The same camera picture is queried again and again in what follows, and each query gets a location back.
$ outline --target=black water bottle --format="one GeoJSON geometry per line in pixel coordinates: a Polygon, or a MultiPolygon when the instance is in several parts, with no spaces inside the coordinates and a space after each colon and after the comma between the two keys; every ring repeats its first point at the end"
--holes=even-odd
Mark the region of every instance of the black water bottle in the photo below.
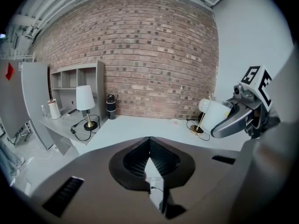
{"type": "Polygon", "coordinates": [[[109,119],[115,119],[116,118],[116,104],[114,95],[107,95],[107,112],[108,112],[108,118],[109,119]]]}

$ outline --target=white shelf unit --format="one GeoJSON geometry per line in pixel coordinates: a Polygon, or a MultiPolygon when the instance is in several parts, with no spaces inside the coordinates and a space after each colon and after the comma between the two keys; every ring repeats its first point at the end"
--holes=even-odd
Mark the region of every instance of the white shelf unit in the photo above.
{"type": "Polygon", "coordinates": [[[104,95],[103,62],[73,65],[57,69],[51,73],[51,89],[53,98],[57,99],[60,109],[76,109],[76,87],[90,85],[96,106],[90,114],[99,115],[103,120],[106,116],[104,95]]]}

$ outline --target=gray door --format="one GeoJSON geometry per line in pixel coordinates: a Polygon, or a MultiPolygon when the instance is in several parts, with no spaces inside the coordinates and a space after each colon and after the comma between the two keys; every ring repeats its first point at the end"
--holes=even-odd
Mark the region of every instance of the gray door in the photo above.
{"type": "Polygon", "coordinates": [[[18,61],[0,60],[0,117],[4,130],[11,139],[29,120],[18,61]],[[14,69],[10,80],[6,77],[9,63],[14,69]]]}
{"type": "Polygon", "coordinates": [[[53,145],[46,127],[39,122],[43,118],[41,105],[49,112],[47,101],[50,99],[48,90],[48,66],[46,63],[22,63],[22,86],[26,108],[38,138],[49,149],[53,145]]]}

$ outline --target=brick wall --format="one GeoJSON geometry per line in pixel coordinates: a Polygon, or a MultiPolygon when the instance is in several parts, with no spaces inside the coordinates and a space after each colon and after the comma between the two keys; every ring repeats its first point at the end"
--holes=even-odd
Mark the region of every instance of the brick wall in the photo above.
{"type": "Polygon", "coordinates": [[[35,42],[52,69],[101,60],[117,112],[195,118],[214,91],[218,35],[213,13],[178,0],[93,0],[55,21],[35,42]]]}

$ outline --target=white ceiling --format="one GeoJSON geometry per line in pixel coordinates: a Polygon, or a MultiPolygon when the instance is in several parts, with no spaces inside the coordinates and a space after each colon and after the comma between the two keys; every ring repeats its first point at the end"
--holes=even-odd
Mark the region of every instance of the white ceiling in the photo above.
{"type": "MultiPolygon", "coordinates": [[[[53,21],[75,6],[88,0],[26,0],[6,29],[7,38],[0,43],[0,58],[13,58],[28,52],[34,38],[53,21]]],[[[220,0],[190,0],[207,9],[220,0]]]]}

